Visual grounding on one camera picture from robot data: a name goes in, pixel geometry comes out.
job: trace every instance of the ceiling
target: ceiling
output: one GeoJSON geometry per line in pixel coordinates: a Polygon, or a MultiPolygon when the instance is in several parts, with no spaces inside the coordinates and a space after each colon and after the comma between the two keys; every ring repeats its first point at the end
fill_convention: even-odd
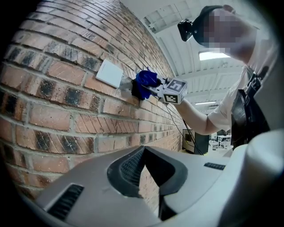
{"type": "Polygon", "coordinates": [[[193,38],[183,42],[177,24],[194,20],[206,5],[228,4],[237,15],[257,28],[265,24],[257,11],[242,0],[121,0],[148,27],[166,56],[174,74],[188,82],[186,99],[208,114],[218,106],[228,89],[238,80],[243,63],[232,58],[199,60],[200,51],[208,51],[193,38]]]}

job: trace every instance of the ceiling light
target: ceiling light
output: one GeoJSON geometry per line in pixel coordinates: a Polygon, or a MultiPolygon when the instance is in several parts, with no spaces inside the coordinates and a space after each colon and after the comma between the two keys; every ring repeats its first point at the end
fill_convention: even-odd
{"type": "Polygon", "coordinates": [[[199,103],[195,103],[196,105],[205,105],[205,104],[212,104],[212,103],[216,103],[216,101],[213,102],[199,102],[199,103]]]}
{"type": "Polygon", "coordinates": [[[223,53],[217,53],[213,51],[201,52],[199,53],[199,60],[209,60],[209,59],[221,59],[221,58],[230,58],[230,56],[223,53]]]}

